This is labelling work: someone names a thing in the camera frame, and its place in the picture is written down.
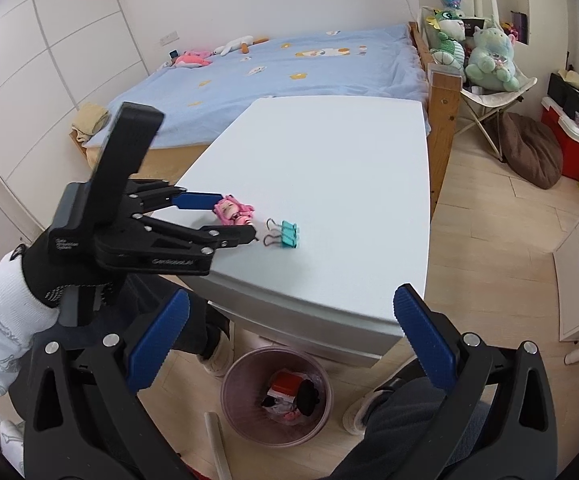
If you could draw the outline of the left hand black glove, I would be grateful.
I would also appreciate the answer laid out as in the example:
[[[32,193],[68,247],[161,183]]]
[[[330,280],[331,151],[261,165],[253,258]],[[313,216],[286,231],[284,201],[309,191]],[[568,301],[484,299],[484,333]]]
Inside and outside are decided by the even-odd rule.
[[[50,254],[50,234],[44,231],[21,254],[24,281],[32,296],[45,307],[55,309],[69,287],[102,287],[109,275],[92,258],[80,255],[56,257]]]

